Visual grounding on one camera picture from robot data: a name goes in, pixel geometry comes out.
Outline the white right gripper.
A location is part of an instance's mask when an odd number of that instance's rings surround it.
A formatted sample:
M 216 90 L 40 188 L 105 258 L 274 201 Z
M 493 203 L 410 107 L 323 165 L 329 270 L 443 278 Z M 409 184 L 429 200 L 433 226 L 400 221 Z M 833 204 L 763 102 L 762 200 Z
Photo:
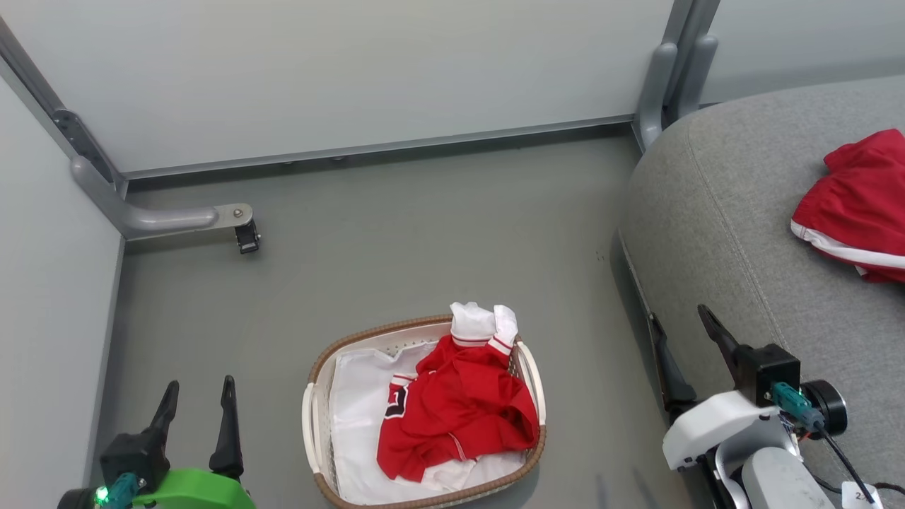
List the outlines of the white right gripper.
M 701 403 L 672 357 L 658 317 L 648 315 L 662 406 L 668 419 L 675 420 L 662 442 L 663 454 L 672 471 L 694 466 L 699 455 L 745 431 L 761 416 L 778 415 L 780 409 L 770 406 L 775 394 L 773 387 L 777 384 L 800 389 L 798 358 L 778 344 L 761 347 L 740 344 L 705 304 L 698 305 L 698 315 L 708 338 L 720 349 L 735 384 L 735 391 L 708 397 Z

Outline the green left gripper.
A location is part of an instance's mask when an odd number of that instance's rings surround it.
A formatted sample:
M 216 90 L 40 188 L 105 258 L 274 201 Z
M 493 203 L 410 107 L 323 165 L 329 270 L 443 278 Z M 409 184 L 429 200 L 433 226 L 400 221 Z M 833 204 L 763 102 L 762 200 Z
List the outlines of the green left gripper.
M 150 424 L 139 433 L 120 433 L 100 455 L 103 481 L 111 487 L 123 474 L 145 481 L 153 493 L 138 495 L 134 508 L 255 508 L 240 484 L 245 461 L 240 450 L 240 429 L 235 379 L 226 375 L 220 397 L 222 419 L 208 467 L 170 470 L 165 455 L 170 423 L 177 413 L 179 383 L 168 384 Z

